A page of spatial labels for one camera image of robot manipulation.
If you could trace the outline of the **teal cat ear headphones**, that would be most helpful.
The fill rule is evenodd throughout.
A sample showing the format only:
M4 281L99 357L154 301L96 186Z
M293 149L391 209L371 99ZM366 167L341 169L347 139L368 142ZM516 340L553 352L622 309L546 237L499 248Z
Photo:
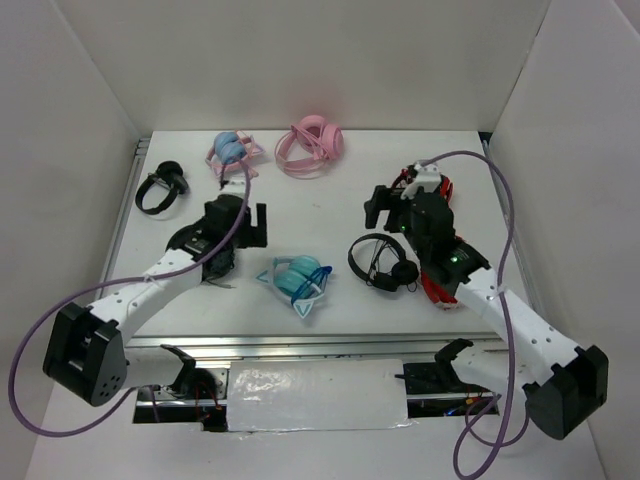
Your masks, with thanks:
M322 265L309 255L280 256L274 257L255 280L268 285L276 297L305 320L316 303L324 299L332 273L332 266Z

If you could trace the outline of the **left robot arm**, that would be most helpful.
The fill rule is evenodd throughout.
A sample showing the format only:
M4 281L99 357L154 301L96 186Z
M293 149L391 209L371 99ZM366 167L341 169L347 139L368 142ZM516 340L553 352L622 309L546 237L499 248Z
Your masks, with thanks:
M196 362L178 347L127 345L178 296L225 276L236 250L266 247L266 204L250 208L236 195L221 194L204 211L172 235L141 277L86 307L69 302L58 311L43 362L48 377L94 407L131 387L161 385L177 399L195 390Z

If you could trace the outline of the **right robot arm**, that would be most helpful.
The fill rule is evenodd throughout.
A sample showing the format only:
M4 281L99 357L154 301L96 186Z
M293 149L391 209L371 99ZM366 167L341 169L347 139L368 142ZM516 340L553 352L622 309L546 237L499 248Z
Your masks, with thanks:
M476 313L524 360L530 377L521 390L525 411L549 437L562 440L607 399L609 359L549 325L516 294L501 289L488 260L455 233L448 202L422 187L375 187L364 204L365 226L381 212L389 233L401 233L427 278Z

